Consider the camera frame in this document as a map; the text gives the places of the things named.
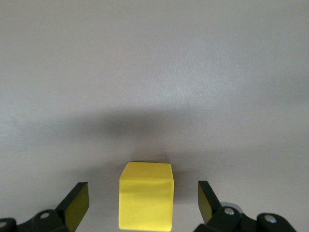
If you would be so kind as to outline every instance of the black bracket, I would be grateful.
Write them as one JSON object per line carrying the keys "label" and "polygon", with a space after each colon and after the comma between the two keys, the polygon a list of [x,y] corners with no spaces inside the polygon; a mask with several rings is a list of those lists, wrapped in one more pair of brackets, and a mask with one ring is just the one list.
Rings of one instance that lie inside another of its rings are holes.
{"label": "black bracket", "polygon": [[20,225],[14,218],[1,218],[0,232],[74,232],[88,208],[88,183],[80,182],[55,210],[41,211]]}
{"label": "black bracket", "polygon": [[195,232],[296,232],[283,217],[262,213],[257,220],[232,207],[223,207],[208,181],[198,182],[198,206],[205,224]]}

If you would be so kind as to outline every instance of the gray surface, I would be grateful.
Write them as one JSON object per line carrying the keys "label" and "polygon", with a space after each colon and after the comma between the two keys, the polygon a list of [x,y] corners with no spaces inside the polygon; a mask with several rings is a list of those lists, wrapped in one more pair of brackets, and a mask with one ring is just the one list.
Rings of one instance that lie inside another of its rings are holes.
{"label": "gray surface", "polygon": [[128,161],[171,163],[173,231],[197,181],[307,231],[309,1],[0,2],[0,217],[88,181],[78,231],[118,231]]}

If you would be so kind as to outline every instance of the cube top face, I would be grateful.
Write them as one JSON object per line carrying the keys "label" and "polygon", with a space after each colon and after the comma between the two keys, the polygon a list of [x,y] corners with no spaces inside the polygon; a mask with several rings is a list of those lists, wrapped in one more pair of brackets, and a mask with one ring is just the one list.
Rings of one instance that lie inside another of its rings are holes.
{"label": "cube top face", "polygon": [[128,163],[119,181],[119,228],[171,231],[174,180],[166,163]]}
{"label": "cube top face", "polygon": [[130,162],[121,178],[173,180],[173,173],[169,163]]}

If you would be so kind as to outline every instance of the yellow cube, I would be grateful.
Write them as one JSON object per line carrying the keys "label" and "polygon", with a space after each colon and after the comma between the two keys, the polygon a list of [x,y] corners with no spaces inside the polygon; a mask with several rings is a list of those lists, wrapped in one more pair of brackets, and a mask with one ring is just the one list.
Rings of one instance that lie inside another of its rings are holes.
{"label": "yellow cube", "polygon": [[119,228],[171,231],[173,199],[170,164],[128,163],[119,181]]}

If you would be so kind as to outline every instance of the silver screw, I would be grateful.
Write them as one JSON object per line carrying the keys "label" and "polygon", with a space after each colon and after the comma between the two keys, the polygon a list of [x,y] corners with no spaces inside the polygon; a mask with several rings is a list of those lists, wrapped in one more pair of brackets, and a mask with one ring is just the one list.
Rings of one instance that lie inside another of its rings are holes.
{"label": "silver screw", "polygon": [[276,223],[277,222],[277,220],[272,215],[269,215],[269,214],[265,215],[264,218],[265,218],[266,221],[268,221],[270,223]]}
{"label": "silver screw", "polygon": [[234,215],[235,214],[234,210],[232,210],[231,208],[225,208],[224,212],[228,215]]}
{"label": "silver screw", "polygon": [[43,213],[40,216],[40,219],[44,219],[44,218],[48,218],[49,217],[49,213]]}
{"label": "silver screw", "polygon": [[0,222],[0,228],[5,227],[8,223],[6,221]]}

